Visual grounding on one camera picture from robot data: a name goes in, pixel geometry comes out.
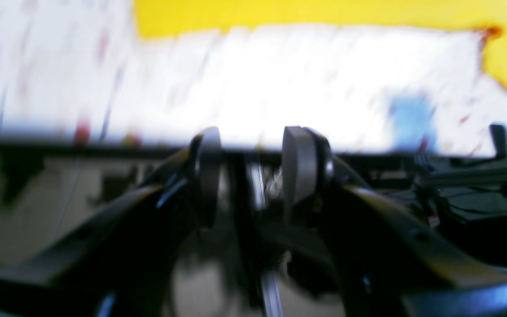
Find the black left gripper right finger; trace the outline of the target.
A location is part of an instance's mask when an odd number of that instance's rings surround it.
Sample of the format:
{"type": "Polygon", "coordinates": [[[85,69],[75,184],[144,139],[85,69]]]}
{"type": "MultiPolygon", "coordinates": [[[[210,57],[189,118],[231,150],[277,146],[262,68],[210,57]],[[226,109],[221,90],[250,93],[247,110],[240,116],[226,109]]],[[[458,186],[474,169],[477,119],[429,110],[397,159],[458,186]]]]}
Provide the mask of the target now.
{"type": "Polygon", "coordinates": [[[349,317],[507,317],[507,270],[473,259],[359,181],[312,129],[284,129],[284,222],[314,212],[349,317]]]}

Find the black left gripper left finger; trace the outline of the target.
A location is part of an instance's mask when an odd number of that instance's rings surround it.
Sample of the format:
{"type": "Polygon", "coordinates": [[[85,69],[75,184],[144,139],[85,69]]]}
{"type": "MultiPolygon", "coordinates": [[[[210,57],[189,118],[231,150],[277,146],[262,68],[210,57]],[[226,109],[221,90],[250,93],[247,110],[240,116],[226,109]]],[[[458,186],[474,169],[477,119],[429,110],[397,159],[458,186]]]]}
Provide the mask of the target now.
{"type": "Polygon", "coordinates": [[[0,311],[25,317],[144,317],[159,312],[171,252],[217,212],[223,148],[207,128],[135,189],[56,243],[0,271],[0,311]]]}

